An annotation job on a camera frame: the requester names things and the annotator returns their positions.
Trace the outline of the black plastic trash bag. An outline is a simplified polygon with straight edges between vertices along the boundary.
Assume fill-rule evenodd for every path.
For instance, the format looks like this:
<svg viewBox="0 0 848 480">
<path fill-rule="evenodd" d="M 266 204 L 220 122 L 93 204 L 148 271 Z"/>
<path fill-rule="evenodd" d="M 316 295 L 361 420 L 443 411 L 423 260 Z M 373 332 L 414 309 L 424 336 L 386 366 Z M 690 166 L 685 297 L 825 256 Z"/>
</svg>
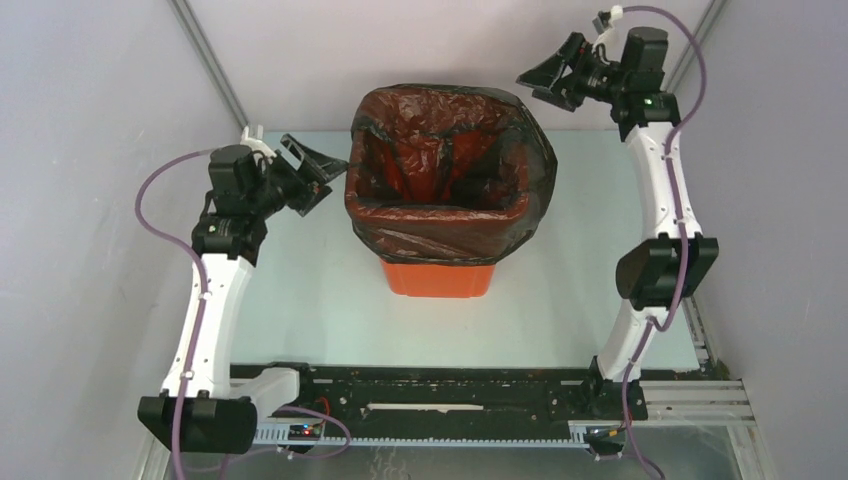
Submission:
<svg viewBox="0 0 848 480">
<path fill-rule="evenodd" d="M 381 87 L 362 98 L 350 133 L 345 209 L 389 263 L 496 264 L 534 236 L 553 197 L 555 151 L 501 89 Z"/>
</svg>

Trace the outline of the orange plastic trash bin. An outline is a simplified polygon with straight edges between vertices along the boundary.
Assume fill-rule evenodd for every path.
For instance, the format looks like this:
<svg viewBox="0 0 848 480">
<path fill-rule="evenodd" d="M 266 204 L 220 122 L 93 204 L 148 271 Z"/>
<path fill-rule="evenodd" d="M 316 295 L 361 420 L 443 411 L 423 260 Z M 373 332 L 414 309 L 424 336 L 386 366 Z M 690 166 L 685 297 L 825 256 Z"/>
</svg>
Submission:
<svg viewBox="0 0 848 480">
<path fill-rule="evenodd" d="M 445 266 L 380 261 L 390 290 L 419 298 L 476 298 L 485 295 L 495 265 Z"/>
</svg>

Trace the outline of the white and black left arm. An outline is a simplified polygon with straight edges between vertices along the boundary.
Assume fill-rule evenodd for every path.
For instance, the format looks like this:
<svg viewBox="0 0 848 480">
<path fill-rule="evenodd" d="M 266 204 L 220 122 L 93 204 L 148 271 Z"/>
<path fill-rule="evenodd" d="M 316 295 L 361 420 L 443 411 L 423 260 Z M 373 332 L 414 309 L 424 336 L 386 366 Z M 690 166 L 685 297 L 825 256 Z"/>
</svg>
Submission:
<svg viewBox="0 0 848 480">
<path fill-rule="evenodd" d="M 266 221 L 285 208 L 307 215 L 348 164 L 289 134 L 278 150 L 245 133 L 208 156 L 211 188 L 190 242 L 136 215 L 148 232 L 180 247 L 192 262 L 174 359 L 159 393 L 140 399 L 137 417 L 173 453 L 244 454 L 260 420 L 280 407 L 304 416 L 316 403 L 315 388 L 293 368 L 270 367 L 237 388 L 231 385 L 237 316 L 267 236 Z"/>
</svg>

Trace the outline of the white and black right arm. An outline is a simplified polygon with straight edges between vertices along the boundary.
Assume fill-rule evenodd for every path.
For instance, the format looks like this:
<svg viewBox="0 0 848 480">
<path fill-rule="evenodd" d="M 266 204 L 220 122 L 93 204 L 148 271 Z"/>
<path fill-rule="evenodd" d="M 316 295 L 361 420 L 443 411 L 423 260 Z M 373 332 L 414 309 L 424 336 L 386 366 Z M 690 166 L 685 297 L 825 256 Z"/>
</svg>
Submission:
<svg viewBox="0 0 848 480">
<path fill-rule="evenodd" d="M 668 34 L 653 27 L 628 32 L 620 60 L 606 58 L 602 41 L 573 32 L 563 45 L 517 82 L 533 97 L 575 111 L 584 100 L 606 103 L 639 182 L 643 239 L 617 263 L 622 299 L 612 332 L 581 385 L 585 411 L 628 424 L 642 420 L 639 386 L 644 354 L 653 337 L 673 324 L 719 254 L 692 209 L 680 160 L 683 124 L 674 94 L 663 90 Z"/>
</svg>

